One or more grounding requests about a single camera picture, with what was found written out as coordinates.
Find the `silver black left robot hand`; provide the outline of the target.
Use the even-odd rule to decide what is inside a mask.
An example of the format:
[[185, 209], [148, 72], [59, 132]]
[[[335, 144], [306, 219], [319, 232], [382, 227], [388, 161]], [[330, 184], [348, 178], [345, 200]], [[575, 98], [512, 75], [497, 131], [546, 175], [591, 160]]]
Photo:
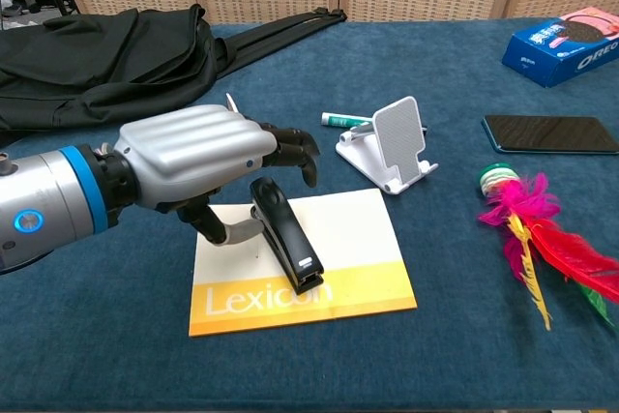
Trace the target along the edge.
[[263, 232], [254, 219], [222, 222], [209, 198], [223, 186], [266, 166], [297, 166], [317, 184], [313, 137], [300, 129], [257, 122], [217, 104], [197, 105], [123, 125], [114, 145], [129, 171], [125, 204], [175, 211], [209, 242], [232, 245]]

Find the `black stapler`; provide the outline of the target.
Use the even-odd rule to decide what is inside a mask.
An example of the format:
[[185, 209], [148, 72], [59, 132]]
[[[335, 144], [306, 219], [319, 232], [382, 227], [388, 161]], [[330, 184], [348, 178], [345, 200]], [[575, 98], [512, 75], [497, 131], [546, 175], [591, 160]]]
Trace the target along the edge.
[[296, 295], [322, 284], [324, 268], [288, 199], [270, 177], [250, 185], [251, 216], [264, 225], [263, 236]]

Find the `yellow white Lexicon booklet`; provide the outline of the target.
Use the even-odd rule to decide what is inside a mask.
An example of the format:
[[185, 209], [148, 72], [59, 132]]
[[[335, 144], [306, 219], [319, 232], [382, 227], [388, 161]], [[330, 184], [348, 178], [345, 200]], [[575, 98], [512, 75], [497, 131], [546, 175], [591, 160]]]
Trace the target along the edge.
[[190, 336], [416, 308], [380, 190], [301, 197], [290, 204], [322, 262], [323, 283], [296, 294], [261, 236], [222, 247], [198, 238]]

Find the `black fabric bag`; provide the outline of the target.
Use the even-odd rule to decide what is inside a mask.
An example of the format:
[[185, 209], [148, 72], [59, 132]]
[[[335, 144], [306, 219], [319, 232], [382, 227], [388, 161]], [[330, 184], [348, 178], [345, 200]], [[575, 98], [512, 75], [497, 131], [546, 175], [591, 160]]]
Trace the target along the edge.
[[0, 31], [0, 148], [180, 109], [217, 80], [347, 19], [317, 8], [218, 37], [205, 14], [199, 4], [128, 9]]

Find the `blue table cloth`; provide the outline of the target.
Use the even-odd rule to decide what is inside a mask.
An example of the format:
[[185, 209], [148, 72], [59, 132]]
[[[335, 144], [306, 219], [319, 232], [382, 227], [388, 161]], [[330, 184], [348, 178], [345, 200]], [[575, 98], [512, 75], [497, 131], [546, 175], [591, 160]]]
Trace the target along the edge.
[[345, 22], [220, 81], [258, 120], [316, 139], [318, 193], [368, 180], [335, 151], [325, 111], [413, 96], [437, 169], [386, 196], [415, 310], [192, 338], [194, 230], [139, 208], [0, 277], [0, 411], [413, 411], [619, 408], [619, 306], [600, 319], [552, 268], [546, 330], [479, 223], [480, 171], [544, 172], [560, 224], [619, 258], [619, 156], [499, 154], [488, 114], [586, 115], [619, 138], [619, 59], [552, 88], [505, 67], [529, 18]]

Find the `white folding phone stand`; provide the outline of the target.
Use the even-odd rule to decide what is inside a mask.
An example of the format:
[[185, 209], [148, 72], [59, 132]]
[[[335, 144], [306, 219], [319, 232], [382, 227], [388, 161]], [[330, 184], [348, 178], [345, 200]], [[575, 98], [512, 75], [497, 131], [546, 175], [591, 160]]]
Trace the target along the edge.
[[439, 167], [420, 158], [426, 140], [418, 104], [412, 96], [376, 110], [369, 123], [342, 133], [335, 149], [390, 195], [406, 191]]

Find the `colourful feather shuttlecock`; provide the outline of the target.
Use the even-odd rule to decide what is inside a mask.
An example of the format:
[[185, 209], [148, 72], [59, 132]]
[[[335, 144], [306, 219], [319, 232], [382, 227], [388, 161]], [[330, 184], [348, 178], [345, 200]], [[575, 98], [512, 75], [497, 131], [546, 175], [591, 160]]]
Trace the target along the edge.
[[619, 305], [619, 259], [597, 251], [554, 220], [561, 207], [548, 191], [545, 174], [523, 178], [511, 165], [499, 162], [480, 173], [479, 186], [490, 207], [479, 215], [479, 221], [505, 232], [503, 253], [513, 275], [529, 292], [545, 328], [551, 329], [551, 315], [537, 278], [535, 257], [575, 282], [599, 317], [613, 326], [606, 302]]

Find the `black smartphone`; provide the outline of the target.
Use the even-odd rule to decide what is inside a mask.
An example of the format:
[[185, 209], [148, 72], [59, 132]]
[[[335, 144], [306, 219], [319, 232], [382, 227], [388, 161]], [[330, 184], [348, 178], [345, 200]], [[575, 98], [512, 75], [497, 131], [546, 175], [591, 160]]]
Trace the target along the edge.
[[491, 114], [482, 125], [497, 152], [619, 155], [619, 142], [595, 117]]

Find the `blue Oreo cookie box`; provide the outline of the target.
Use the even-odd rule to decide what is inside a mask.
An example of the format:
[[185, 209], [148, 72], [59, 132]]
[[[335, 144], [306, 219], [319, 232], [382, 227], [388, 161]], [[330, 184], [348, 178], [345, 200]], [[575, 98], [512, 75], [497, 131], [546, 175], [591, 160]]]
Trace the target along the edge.
[[502, 63], [545, 88], [619, 59], [619, 15], [587, 7], [512, 34]]

